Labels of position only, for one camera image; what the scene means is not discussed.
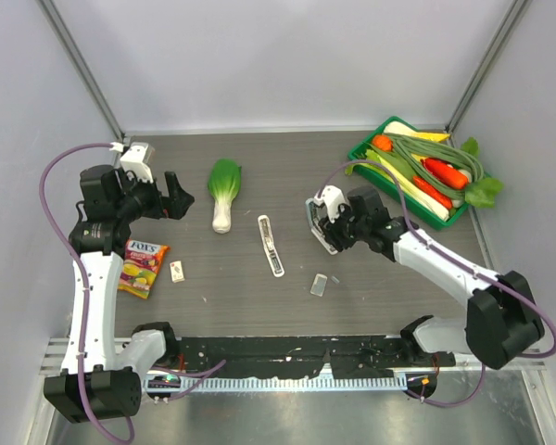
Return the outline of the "staples tray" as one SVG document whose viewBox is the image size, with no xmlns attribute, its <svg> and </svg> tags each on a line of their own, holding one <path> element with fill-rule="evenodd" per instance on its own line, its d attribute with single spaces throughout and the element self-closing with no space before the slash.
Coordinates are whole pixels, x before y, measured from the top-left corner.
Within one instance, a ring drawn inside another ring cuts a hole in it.
<svg viewBox="0 0 556 445">
<path fill-rule="evenodd" d="M 327 276 L 317 273 L 310 287 L 310 294 L 316 297 L 322 297 L 327 286 Z"/>
</svg>

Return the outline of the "staples box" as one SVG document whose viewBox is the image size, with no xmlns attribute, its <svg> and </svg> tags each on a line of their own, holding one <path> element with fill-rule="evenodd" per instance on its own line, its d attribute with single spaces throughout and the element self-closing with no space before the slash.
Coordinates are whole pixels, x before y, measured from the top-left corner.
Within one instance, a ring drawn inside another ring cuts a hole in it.
<svg viewBox="0 0 556 445">
<path fill-rule="evenodd" d="M 185 280 L 183 264 L 181 261 L 172 261 L 170 263 L 171 281 L 173 283 L 181 283 Z"/>
</svg>

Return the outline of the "white stapler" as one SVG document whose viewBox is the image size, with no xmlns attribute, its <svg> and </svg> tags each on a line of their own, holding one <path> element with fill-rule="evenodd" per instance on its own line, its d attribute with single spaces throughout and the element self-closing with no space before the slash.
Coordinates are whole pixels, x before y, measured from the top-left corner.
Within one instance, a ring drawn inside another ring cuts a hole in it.
<svg viewBox="0 0 556 445">
<path fill-rule="evenodd" d="M 258 226 L 260 237 L 262 241 L 262 246 L 265 252 L 265 256 L 268 260 L 270 268 L 272 270 L 272 275 L 276 278 L 282 277 L 284 275 L 284 266 L 280 260 L 277 249 L 274 244 L 272 227 L 270 219 L 267 215 L 260 215 L 258 217 Z"/>
</svg>

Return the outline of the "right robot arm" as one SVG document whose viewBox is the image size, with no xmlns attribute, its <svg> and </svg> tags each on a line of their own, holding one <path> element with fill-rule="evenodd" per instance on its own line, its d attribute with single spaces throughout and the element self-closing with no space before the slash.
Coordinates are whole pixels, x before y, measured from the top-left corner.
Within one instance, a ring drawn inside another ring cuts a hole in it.
<svg viewBox="0 0 556 445">
<path fill-rule="evenodd" d="M 545 335 L 527 280 L 515 271 L 479 267 L 436 242 L 413 222 L 392 217 L 371 186 L 348 194 L 328 185 L 306 202 L 310 230 L 332 255 L 362 242 L 419 273 L 464 308 L 458 319 L 425 315 L 400 332 L 404 362 L 419 366 L 434 353 L 472 354 L 498 370 Z"/>
</svg>

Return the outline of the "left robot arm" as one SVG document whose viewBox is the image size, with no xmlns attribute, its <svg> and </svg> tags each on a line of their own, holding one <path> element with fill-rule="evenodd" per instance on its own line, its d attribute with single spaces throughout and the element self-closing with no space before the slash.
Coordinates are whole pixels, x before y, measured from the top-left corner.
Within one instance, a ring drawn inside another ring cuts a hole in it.
<svg viewBox="0 0 556 445">
<path fill-rule="evenodd" d="M 131 417 L 138 412 L 141 384 L 152 367 L 179 361 L 180 346 L 167 322 L 140 324 L 129 344 L 116 351 L 118 285 L 130 225 L 140 218 L 180 220 L 195 199 L 166 172 L 169 193 L 134 172 L 98 165 L 80 174 L 79 219 L 67 239 L 73 252 L 73 321 L 57 376 L 44 381 L 44 396 L 70 422 Z"/>
</svg>

